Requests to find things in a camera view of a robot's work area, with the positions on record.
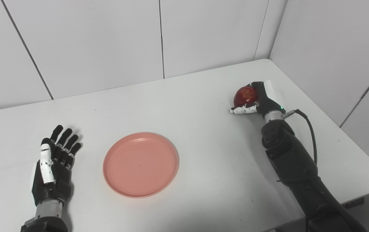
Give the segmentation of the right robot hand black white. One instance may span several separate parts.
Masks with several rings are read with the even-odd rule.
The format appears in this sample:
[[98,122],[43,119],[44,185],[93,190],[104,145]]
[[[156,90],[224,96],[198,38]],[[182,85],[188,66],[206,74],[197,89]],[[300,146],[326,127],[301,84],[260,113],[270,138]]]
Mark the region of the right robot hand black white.
[[271,80],[254,81],[241,87],[235,94],[231,114],[259,113],[263,117],[270,112],[286,113],[283,91]]

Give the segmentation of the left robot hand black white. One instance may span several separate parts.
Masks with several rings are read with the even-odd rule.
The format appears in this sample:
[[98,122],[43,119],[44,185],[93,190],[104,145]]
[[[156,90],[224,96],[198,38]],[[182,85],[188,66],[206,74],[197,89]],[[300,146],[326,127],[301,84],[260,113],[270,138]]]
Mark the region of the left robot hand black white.
[[72,168],[81,147],[79,136],[62,125],[57,125],[50,137],[42,140],[32,186],[35,206],[50,199],[65,205],[70,199]]

